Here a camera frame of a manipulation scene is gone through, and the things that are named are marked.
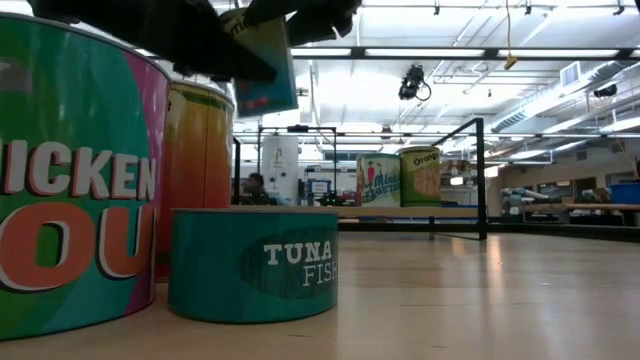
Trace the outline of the blue plastic bin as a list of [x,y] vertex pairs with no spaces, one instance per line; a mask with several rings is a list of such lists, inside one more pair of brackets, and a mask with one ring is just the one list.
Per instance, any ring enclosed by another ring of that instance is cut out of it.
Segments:
[[612,204],[640,205],[640,182],[610,186]]

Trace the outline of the chicken soup can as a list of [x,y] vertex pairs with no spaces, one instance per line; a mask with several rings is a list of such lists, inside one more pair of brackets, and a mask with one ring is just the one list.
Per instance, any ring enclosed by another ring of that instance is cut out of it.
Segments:
[[152,302],[169,87],[121,44],[0,12],[0,341]]

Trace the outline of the person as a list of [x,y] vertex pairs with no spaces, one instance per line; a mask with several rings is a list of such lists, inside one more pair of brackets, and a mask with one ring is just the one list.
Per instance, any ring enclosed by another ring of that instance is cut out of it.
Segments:
[[271,197],[264,188],[264,178],[258,173],[251,173],[244,185],[245,195],[241,196],[240,205],[269,205],[275,206],[277,200]]

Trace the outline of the silver ventilation duct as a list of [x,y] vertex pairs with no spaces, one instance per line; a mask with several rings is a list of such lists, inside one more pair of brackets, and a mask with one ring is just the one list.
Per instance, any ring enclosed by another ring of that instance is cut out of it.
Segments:
[[596,90],[624,77],[640,66],[638,61],[575,61],[560,70],[560,79],[526,96],[516,105],[485,121],[485,132],[499,133],[522,121],[536,117],[573,97]]

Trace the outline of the blue box aloft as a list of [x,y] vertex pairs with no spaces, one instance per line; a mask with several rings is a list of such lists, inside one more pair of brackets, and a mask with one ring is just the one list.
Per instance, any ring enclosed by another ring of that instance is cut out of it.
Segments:
[[257,117],[298,107],[295,74],[285,19],[275,18],[250,25],[247,8],[221,15],[224,30],[255,55],[268,73],[234,81],[235,100],[240,118]]

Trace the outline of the yellow orange can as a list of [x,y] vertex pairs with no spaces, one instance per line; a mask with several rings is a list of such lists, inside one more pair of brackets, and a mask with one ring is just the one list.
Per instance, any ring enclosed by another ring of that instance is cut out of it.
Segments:
[[168,280],[172,211],[178,208],[228,208],[234,106],[222,91],[186,80],[174,80],[161,176],[162,200],[157,224],[155,278]]

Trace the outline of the teal tuna fish can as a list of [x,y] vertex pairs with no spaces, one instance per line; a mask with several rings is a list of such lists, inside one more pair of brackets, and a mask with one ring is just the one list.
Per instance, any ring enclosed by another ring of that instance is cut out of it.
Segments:
[[338,298],[339,216],[333,211],[176,209],[169,309],[233,324],[297,320]]

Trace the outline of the wooden shelf black metal frame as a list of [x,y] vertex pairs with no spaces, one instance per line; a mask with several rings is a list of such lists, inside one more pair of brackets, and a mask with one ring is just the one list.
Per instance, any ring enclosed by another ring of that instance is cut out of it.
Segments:
[[232,202],[233,210],[264,210],[264,211],[320,211],[326,213],[337,213],[340,218],[363,218],[363,217],[379,217],[379,218],[427,218],[429,220],[426,231],[438,232],[442,224],[435,223],[435,218],[445,217],[464,217],[476,218],[477,222],[471,227],[471,232],[478,233],[479,241],[486,241],[488,235],[488,221],[486,209],[486,186],[485,186],[485,157],[484,153],[484,119],[474,118],[463,124],[453,132],[447,134],[436,145],[444,143],[446,140],[453,138],[461,133],[464,129],[474,126],[475,138],[477,141],[476,148],[479,152],[478,157],[478,205],[476,207],[477,214],[473,214],[473,209],[460,207],[309,207],[309,206],[275,206],[275,205],[239,205],[238,200]]

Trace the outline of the wooden workbench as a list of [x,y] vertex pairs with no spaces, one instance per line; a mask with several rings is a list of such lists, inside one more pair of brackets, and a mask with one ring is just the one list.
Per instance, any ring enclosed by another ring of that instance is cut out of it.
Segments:
[[519,211],[526,213],[557,213],[561,223],[569,223],[569,217],[575,211],[599,212],[600,214],[619,214],[623,217],[623,225],[637,227],[636,221],[640,219],[640,205],[634,204],[584,204],[584,203],[554,203],[554,204],[530,204],[521,205]]

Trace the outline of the green orange-label can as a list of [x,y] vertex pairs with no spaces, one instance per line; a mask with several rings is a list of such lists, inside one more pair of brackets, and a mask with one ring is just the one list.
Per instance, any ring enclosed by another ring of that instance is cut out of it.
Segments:
[[433,146],[407,147],[399,151],[401,161],[401,205],[441,205],[440,149]]

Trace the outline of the yellow hanging outlet pendant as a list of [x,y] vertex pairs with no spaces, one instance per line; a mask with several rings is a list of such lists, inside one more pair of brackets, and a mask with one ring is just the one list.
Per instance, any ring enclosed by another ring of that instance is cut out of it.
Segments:
[[511,18],[511,10],[510,10],[510,0],[505,0],[505,11],[506,11],[506,20],[507,20],[507,55],[506,62],[504,65],[504,70],[509,71],[518,61],[517,57],[512,53],[512,18]]

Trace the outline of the mixed vegetables can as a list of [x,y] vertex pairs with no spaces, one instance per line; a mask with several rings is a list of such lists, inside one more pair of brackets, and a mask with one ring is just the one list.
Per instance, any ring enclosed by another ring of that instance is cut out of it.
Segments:
[[398,155],[361,154],[356,160],[356,202],[361,207],[401,206]]

